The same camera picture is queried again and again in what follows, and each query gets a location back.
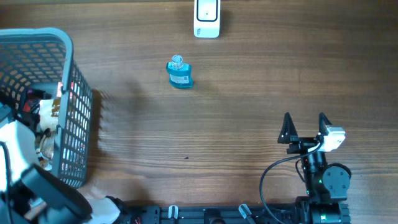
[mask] wooden table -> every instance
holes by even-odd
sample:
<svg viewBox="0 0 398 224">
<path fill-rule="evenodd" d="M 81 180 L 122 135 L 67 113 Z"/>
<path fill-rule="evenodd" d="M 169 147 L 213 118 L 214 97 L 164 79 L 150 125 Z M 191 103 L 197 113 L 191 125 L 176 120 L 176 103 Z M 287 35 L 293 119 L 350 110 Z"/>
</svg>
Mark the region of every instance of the wooden table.
<svg viewBox="0 0 398 224">
<path fill-rule="evenodd" d="M 87 198 L 140 205 L 260 202 L 263 170 L 318 114 L 346 130 L 328 162 L 351 168 L 353 223 L 398 216 L 398 10 L 385 2 L 223 2 L 218 39 L 193 36 L 193 2 L 7 6 L 0 27 L 59 27 L 94 89 Z M 191 90 L 165 64 L 193 66 Z M 266 177 L 268 202 L 305 195 L 294 162 Z"/>
</svg>

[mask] black cable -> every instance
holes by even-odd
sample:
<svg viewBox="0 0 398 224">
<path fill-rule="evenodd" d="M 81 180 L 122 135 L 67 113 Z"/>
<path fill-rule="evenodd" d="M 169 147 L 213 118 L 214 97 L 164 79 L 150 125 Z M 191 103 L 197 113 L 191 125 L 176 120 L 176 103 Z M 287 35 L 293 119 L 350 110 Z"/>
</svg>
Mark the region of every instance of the black cable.
<svg viewBox="0 0 398 224">
<path fill-rule="evenodd" d="M 262 173 L 261 180 L 260 180 L 260 198 L 261 198 L 261 201 L 262 201 L 262 203 L 264 204 L 264 208 L 267 210 L 267 212 L 269 213 L 269 215 L 270 215 L 272 218 L 274 218 L 275 220 L 277 220 L 279 223 L 285 224 L 284 222 L 280 221 L 280 220 L 269 210 L 269 208 L 268 208 L 268 206 L 267 206 L 267 203 L 266 203 L 266 201 L 264 200 L 264 195 L 262 194 L 262 184 L 263 184 L 263 182 L 264 182 L 264 178 L 265 178 L 267 172 L 268 172 L 269 170 L 271 170 L 274 166 L 276 166 L 276 165 L 278 165 L 278 164 L 281 164 L 281 163 L 283 163 L 283 162 L 291 161 L 291 160 L 293 160 L 293 159 L 301 159 L 301 158 L 303 158 L 303 157 L 305 157 L 305 156 L 309 156 L 309 155 L 311 155 L 311 154 L 316 153 L 316 152 L 321 148 L 322 144 L 323 144 L 323 143 L 320 142 L 320 143 L 318 144 L 318 146 L 317 146 L 316 149 L 312 150 L 311 152 L 309 152 L 309 153 L 307 153 L 307 154 L 298 155 L 298 156 L 292 156 L 292 157 L 285 158 L 285 159 L 281 159 L 281 160 L 279 160 L 279 161 L 277 161 L 277 162 L 274 162 L 273 164 L 271 164 L 271 165 Z"/>
<path fill-rule="evenodd" d="M 299 159 L 299 160 L 296 161 L 296 171 L 297 171 L 298 175 L 300 176 L 301 180 L 302 180 L 303 182 L 305 182 L 304 177 L 301 175 L 301 173 L 300 173 L 300 171 L 299 171 L 299 167 L 297 166 L 297 164 L 298 164 L 300 161 L 301 161 L 301 159 Z"/>
<path fill-rule="evenodd" d="M 8 222 L 13 224 L 11 215 L 11 204 L 10 204 L 10 190 L 11 190 L 11 167 L 10 167 L 10 157 L 8 154 L 8 148 L 5 142 L 0 141 L 0 145 L 4 150 L 4 160 L 6 161 L 6 179 L 7 179 L 7 190 L 6 190 L 6 205 L 8 209 Z"/>
</svg>

